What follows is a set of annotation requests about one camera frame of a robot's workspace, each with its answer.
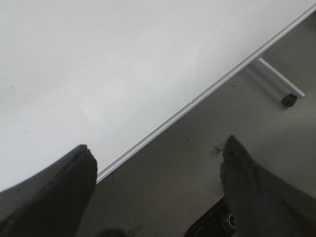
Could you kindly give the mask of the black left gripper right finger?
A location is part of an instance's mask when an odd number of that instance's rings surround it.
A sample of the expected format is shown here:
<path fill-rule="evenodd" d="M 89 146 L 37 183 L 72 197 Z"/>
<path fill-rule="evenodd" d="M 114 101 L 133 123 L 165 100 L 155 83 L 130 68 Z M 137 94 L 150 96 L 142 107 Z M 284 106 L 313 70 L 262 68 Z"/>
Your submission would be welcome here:
<path fill-rule="evenodd" d="M 238 237 L 316 235 L 316 199 L 259 165 L 233 135 L 220 176 Z"/>

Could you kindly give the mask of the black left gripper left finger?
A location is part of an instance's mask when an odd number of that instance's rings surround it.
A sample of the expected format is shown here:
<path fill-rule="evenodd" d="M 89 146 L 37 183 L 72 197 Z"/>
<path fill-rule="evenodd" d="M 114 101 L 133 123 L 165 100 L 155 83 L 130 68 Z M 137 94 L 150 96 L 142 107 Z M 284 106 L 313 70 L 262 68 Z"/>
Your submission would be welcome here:
<path fill-rule="evenodd" d="M 78 145 L 0 194 L 2 237 L 73 237 L 96 187 L 97 161 Z"/>

